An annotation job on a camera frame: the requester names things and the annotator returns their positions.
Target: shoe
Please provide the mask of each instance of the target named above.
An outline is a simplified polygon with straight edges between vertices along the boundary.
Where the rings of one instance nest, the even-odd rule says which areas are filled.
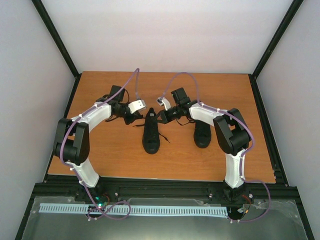
[[[210,125],[203,121],[195,120],[193,139],[198,148],[205,149],[208,147],[211,142]]]
[[[157,114],[152,107],[145,116],[142,145],[148,154],[155,154],[160,147]]]

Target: brown wooden surface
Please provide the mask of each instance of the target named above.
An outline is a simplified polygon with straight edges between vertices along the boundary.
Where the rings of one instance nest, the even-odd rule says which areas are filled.
[[[85,71],[80,79],[68,117],[74,117],[91,107],[96,99],[108,94],[112,85],[122,86],[130,72]],[[142,72],[139,77],[139,94],[148,108],[163,109],[156,103],[174,73]],[[246,74],[195,73],[199,83],[200,100],[220,109],[237,108],[243,115],[256,139],[256,147],[245,157],[245,176],[248,180],[260,179],[274,183],[273,169],[267,151],[255,100]],[[183,87],[193,100],[195,84],[187,75],[177,77],[169,88],[166,98],[174,105],[170,92]],[[130,99],[135,100],[135,78],[126,89]],[[200,149],[194,143],[194,124],[178,125],[173,121],[159,124],[160,149],[149,155],[142,146],[143,124],[137,120],[125,125],[119,118],[102,122],[90,134],[89,159],[95,171],[104,177],[149,178],[170,180],[222,181],[226,174],[225,154],[218,146],[215,130],[211,127],[212,140],[208,148]],[[69,175],[73,172],[54,157],[49,171],[54,175]]]

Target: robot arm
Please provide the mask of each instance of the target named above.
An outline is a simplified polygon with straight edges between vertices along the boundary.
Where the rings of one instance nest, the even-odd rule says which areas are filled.
[[[172,120],[186,116],[187,118],[200,120],[213,126],[218,144],[225,153],[226,175],[224,180],[232,189],[240,187],[244,183],[240,173],[242,173],[242,176],[244,175],[245,165],[245,156],[241,157],[241,155],[249,147],[251,138],[238,122],[224,114],[227,112],[246,124],[239,110],[236,108],[230,111],[212,110],[210,107],[205,107],[205,104],[199,104],[196,100],[190,101],[183,88],[179,88],[171,92],[171,94],[176,103],[174,107],[168,107],[170,104],[167,103],[168,100],[165,98],[157,99],[157,102],[161,106],[165,105],[165,110],[159,112],[161,118],[159,122],[166,124]]]
[[[112,86],[109,95],[112,92],[116,92],[120,87]],[[74,136],[74,140],[67,139],[63,149],[63,160],[71,166],[70,170],[75,170],[81,177],[82,181],[89,188],[94,188],[99,180],[99,175],[93,169],[90,160],[88,158],[90,152],[89,133],[98,124],[112,115],[117,117],[123,117],[126,124],[132,123],[135,119],[139,119],[142,116],[138,111],[145,109],[146,104],[143,100],[139,99],[131,103],[120,103],[123,99],[120,97],[116,100],[111,100],[98,107],[106,98],[102,97],[94,103],[95,109],[82,116],[81,114],[71,119],[62,118],[58,122],[56,129],[56,135],[53,145],[53,154],[55,156],[60,155],[62,141],[65,137],[67,129],[70,125],[79,117],[81,119],[76,123],[74,129],[72,129],[70,136]]]

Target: white slotted strip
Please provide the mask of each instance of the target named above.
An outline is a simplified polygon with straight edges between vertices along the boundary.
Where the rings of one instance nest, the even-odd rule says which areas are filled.
[[[39,213],[59,213],[59,214],[87,214],[89,204],[63,204],[63,203],[41,203]],[[108,215],[127,215],[129,207],[127,205],[116,205],[107,214]],[[101,215],[98,210],[92,214]],[[172,216],[202,216],[226,218],[228,216],[227,208],[220,206],[131,206],[131,216],[152,216],[152,217],[172,217]]]

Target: table top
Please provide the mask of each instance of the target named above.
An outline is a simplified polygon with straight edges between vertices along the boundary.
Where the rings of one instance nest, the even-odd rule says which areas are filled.
[[[68,118],[79,115],[90,108],[96,99],[110,92],[112,85],[122,86],[131,76],[131,72],[82,73]],[[165,90],[174,73],[141,72],[138,91],[147,108],[156,112],[163,109],[156,102]],[[255,99],[247,74],[194,73],[198,84],[200,100],[205,104],[230,110],[240,110],[247,126],[256,140],[255,148],[245,157],[244,174],[247,180],[259,179],[275,183],[262,126]],[[195,83],[188,75],[178,76],[171,84],[166,98],[174,105],[170,92],[183,87],[191,100],[196,99]],[[126,87],[130,100],[135,100],[135,78]],[[220,149],[214,127],[211,127],[212,139],[207,148],[198,148],[194,143],[195,125],[190,123],[180,126],[176,121],[158,124],[160,149],[156,154],[145,152],[142,145],[144,120],[136,120],[125,125],[122,118],[111,122],[102,122],[90,133],[90,162],[102,177],[223,181],[226,174],[226,157]],[[68,167],[53,157],[48,174],[72,175]]]

